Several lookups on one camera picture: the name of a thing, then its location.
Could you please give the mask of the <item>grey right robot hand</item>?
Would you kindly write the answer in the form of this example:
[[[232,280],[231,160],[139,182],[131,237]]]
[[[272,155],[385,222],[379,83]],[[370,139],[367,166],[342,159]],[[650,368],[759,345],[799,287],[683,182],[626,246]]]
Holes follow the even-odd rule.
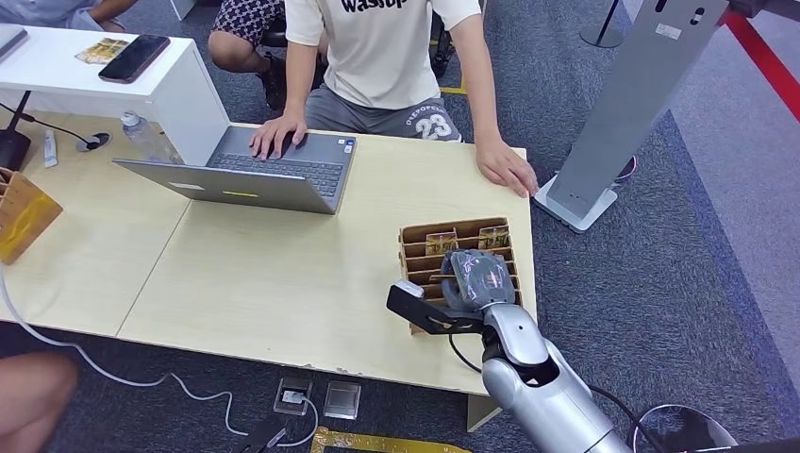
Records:
[[[502,256],[478,249],[447,251],[442,260],[442,295],[450,309],[479,312],[514,304],[516,293]]]

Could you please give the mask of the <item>person's left hand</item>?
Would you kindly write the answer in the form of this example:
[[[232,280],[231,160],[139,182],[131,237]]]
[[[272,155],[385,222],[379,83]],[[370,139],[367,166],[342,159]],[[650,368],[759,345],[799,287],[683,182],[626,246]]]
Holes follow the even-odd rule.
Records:
[[[507,187],[523,198],[530,198],[538,191],[538,180],[531,165],[501,138],[476,139],[475,158],[479,172],[490,182]]]

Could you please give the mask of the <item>person's right hand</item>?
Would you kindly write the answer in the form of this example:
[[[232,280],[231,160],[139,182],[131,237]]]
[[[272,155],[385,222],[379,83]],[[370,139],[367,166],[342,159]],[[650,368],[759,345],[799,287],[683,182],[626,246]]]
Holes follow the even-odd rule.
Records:
[[[249,142],[254,159],[279,159],[284,154],[284,144],[299,145],[306,136],[307,124],[302,111],[286,110],[281,116],[265,122],[256,129]]]

